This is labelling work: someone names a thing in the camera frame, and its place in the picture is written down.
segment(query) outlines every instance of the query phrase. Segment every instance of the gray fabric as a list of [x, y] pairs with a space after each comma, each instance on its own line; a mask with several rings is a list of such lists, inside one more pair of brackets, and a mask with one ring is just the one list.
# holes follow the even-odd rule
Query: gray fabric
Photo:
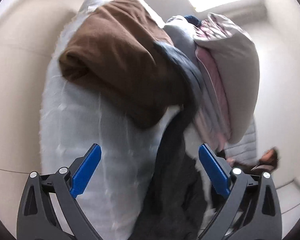
[[195, 55], [197, 47], [193, 39], [194, 28], [180, 15], [171, 17], [164, 25], [163, 30], [170, 36], [174, 46], [180, 49], [191, 62], [198, 67]]
[[232, 157], [244, 164], [255, 164], [257, 161], [257, 138], [255, 122], [252, 120], [241, 141], [236, 144], [226, 144], [226, 157]]

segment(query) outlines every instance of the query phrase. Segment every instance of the bedding pile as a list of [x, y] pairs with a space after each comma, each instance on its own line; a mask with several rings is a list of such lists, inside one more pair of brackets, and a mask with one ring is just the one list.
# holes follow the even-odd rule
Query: bedding pile
[[225, 16], [194, 19], [174, 16], [163, 29], [202, 73], [205, 89], [194, 124], [202, 141], [221, 151], [227, 142], [239, 142], [252, 120], [258, 54], [249, 35]]
[[129, 239], [195, 239], [207, 203], [183, 133], [201, 102], [203, 80], [196, 66], [173, 47], [138, 0], [114, 0], [97, 8], [59, 60], [66, 79], [100, 91], [142, 127], [157, 123], [168, 106], [182, 106], [162, 136]]
[[184, 132], [194, 122], [221, 150], [251, 121], [253, 42], [223, 16], [199, 22], [164, 24], [143, 0], [85, 0], [60, 35], [43, 93], [42, 172], [101, 146], [77, 201], [105, 240], [196, 239], [207, 202]]

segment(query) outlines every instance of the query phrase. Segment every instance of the hand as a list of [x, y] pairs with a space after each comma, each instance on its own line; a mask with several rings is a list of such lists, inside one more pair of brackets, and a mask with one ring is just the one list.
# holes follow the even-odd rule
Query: hand
[[233, 167], [233, 164], [234, 164], [234, 161], [235, 159], [234, 158], [227, 158], [227, 163], [230, 165], [230, 167], [232, 168]]

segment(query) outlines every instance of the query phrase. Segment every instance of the pink fabric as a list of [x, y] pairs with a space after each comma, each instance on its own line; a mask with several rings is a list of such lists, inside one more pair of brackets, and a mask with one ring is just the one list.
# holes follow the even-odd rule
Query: pink fabric
[[205, 113], [202, 108], [199, 109], [194, 118], [194, 126], [203, 142], [207, 143], [213, 151], [216, 150], [218, 148], [219, 141], [218, 138], [216, 138], [214, 129], [209, 129], [209, 125], [207, 124]]
[[218, 132], [216, 134], [216, 137], [218, 138], [218, 141], [219, 141], [218, 152], [220, 152], [225, 148], [226, 142], [228, 140], [226, 139], [225, 135], [221, 132]]
[[222, 118], [222, 126], [225, 130], [225, 136], [230, 137], [230, 121], [229, 121], [229, 109], [226, 94], [223, 88], [223, 84], [217, 69], [217, 65], [211, 56], [210, 52], [200, 46], [197, 46], [195, 51], [197, 59], [202, 63], [201, 66], [205, 67], [205, 70], [201, 70], [202, 74], [207, 71], [210, 81], [213, 86], [214, 95], [217, 98], [218, 110]]
[[210, 21], [204, 20], [201, 22], [200, 30], [196, 28], [196, 34], [199, 37], [204, 37], [209, 40], [222, 39], [231, 35], [223, 26], [221, 26], [214, 15], [211, 15], [213, 24]]

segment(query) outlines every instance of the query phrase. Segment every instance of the dark hair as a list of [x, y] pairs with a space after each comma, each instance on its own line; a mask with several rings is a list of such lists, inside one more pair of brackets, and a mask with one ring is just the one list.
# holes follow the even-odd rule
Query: dark hair
[[272, 147], [270, 150], [273, 150], [273, 160], [269, 163], [271, 166], [274, 167], [274, 169], [278, 168], [278, 162], [279, 162], [279, 151], [277, 147]]

